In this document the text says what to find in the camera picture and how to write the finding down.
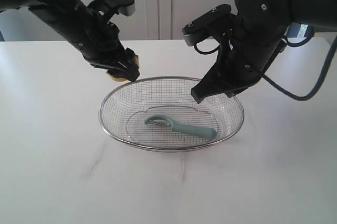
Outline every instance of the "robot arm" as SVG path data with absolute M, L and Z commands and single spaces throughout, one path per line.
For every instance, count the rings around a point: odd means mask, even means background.
M 200 103 L 206 97 L 225 93 L 233 97 L 265 78 L 286 95 L 300 101 L 314 96 L 321 87 L 336 50 L 336 42 L 325 61 L 313 91 L 298 97 L 275 84 L 265 72 L 287 45 L 284 33 L 292 22 L 337 27 L 337 0 L 235 0 L 238 14 L 220 5 L 183 28 L 189 46 L 212 36 L 219 42 L 216 63 L 192 90 Z
M 139 77 L 137 56 L 120 43 L 119 29 L 110 22 L 114 14 L 130 16 L 134 0 L 95 0 L 88 7 L 80 0 L 0 0 L 0 9 L 29 7 L 57 31 L 93 66 L 115 78 Z

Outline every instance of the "teal handle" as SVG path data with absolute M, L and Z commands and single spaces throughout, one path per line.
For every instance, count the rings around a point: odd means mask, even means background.
M 182 125 L 178 123 L 173 123 L 171 130 L 173 132 L 193 135 L 208 140 L 213 140 L 217 135 L 217 132 L 213 128 L 205 128 L 203 126 L 193 126 L 193 125 Z

